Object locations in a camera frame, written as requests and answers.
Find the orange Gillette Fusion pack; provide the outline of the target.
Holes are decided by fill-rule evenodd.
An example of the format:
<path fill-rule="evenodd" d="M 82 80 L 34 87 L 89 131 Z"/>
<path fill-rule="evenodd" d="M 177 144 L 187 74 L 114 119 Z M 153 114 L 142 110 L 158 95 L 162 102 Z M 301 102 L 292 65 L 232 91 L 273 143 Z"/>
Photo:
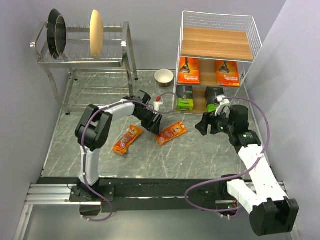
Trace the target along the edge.
<path fill-rule="evenodd" d="M 236 61 L 216 60 L 216 81 L 219 86 L 239 87 L 240 75 Z"/>

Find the steel dish rack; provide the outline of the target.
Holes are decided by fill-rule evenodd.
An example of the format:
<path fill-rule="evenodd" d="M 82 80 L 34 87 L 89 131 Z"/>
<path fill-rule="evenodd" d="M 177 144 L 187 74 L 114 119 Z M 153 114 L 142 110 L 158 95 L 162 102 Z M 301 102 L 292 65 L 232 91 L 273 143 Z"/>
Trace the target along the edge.
<path fill-rule="evenodd" d="M 37 63 L 49 78 L 54 98 L 61 110 L 69 115 L 81 111 L 85 104 L 71 103 L 70 96 L 76 81 L 88 78 L 127 78 L 126 90 L 134 94 L 134 81 L 138 80 L 137 66 L 129 22 L 121 25 L 107 25 L 103 28 L 103 49 L 95 59 L 90 50 L 90 28 L 71 25 L 66 28 L 66 47 L 61 55 L 51 54 L 48 42 L 38 50 L 39 39 L 47 33 L 49 24 L 41 22 L 32 37 L 30 48 Z M 52 69 L 65 69 L 68 72 L 65 95 L 60 96 Z"/>

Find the orange razor bag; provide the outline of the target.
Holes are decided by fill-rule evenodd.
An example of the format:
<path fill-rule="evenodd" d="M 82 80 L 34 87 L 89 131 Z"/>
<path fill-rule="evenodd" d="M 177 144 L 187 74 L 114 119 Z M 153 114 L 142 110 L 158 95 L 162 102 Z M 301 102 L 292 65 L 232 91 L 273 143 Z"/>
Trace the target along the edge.
<path fill-rule="evenodd" d="M 178 121 L 177 123 L 163 130 L 159 136 L 155 135 L 154 137 L 156 141 L 162 146 L 165 143 L 170 142 L 187 132 L 188 130 L 185 125 L 181 121 Z"/>
<path fill-rule="evenodd" d="M 129 131 L 113 146 L 113 151 L 118 154 L 126 154 L 129 147 L 141 135 L 143 130 L 135 125 L 130 125 Z"/>

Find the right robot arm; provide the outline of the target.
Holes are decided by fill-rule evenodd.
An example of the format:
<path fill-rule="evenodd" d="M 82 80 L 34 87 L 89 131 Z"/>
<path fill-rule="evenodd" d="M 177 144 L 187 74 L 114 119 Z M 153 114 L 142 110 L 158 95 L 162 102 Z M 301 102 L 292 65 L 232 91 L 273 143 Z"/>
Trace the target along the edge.
<path fill-rule="evenodd" d="M 289 233 L 293 230 L 299 205 L 290 199 L 276 180 L 256 132 L 249 129 L 249 110 L 233 105 L 229 114 L 205 112 L 196 129 L 205 136 L 225 133 L 230 144 L 249 171 L 254 186 L 251 190 L 239 176 L 228 177 L 219 186 L 224 199 L 234 197 L 248 212 L 249 222 L 257 236 Z"/>

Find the black green razor box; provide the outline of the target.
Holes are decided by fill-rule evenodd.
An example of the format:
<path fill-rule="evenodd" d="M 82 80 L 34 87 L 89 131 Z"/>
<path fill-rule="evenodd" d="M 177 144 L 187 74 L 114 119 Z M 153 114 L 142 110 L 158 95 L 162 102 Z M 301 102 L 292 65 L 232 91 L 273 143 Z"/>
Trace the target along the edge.
<path fill-rule="evenodd" d="M 176 87 L 177 111 L 192 112 L 194 109 L 193 87 L 191 85 L 178 85 Z"/>
<path fill-rule="evenodd" d="M 222 87 L 207 87 L 205 89 L 205 106 L 206 112 L 214 112 L 218 106 L 218 96 L 224 95 L 224 89 Z"/>

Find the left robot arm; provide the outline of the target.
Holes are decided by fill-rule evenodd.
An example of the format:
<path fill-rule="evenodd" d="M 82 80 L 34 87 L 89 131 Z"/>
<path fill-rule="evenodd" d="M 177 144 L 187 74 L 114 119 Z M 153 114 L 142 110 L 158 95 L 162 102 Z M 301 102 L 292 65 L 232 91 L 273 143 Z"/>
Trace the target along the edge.
<path fill-rule="evenodd" d="M 101 148 L 107 142 L 113 122 L 124 117 L 134 116 L 147 131 L 159 135 L 162 115 L 153 105 L 151 96 L 140 90 L 138 95 L 126 96 L 121 100 L 105 105 L 90 104 L 86 107 L 76 129 L 75 137 L 81 150 L 81 171 L 77 186 L 81 195 L 88 201 L 102 197 L 99 189 L 99 158 Z"/>

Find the orange razor pack back side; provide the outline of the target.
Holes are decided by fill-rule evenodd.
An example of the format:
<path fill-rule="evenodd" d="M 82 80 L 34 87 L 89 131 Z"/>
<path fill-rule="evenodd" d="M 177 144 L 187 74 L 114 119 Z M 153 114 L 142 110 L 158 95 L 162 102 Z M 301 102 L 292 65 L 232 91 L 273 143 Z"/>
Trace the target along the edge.
<path fill-rule="evenodd" d="M 200 64 L 198 58 L 180 58 L 177 81 L 179 84 L 200 84 Z"/>

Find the white wire wooden shelf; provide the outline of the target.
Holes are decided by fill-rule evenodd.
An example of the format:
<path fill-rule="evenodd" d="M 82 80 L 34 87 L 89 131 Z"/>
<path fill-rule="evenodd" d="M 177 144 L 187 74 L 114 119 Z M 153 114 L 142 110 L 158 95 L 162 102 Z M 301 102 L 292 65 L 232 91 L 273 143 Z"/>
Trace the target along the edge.
<path fill-rule="evenodd" d="M 178 85 L 193 87 L 193 111 L 180 114 L 202 114 L 206 111 L 207 87 L 223 88 L 227 97 L 244 92 L 247 70 L 262 48 L 262 41 L 253 16 L 183 11 L 176 59 L 174 91 Z M 199 60 L 200 84 L 178 83 L 180 58 Z M 221 86 L 217 83 L 216 60 L 237 62 L 240 86 Z"/>

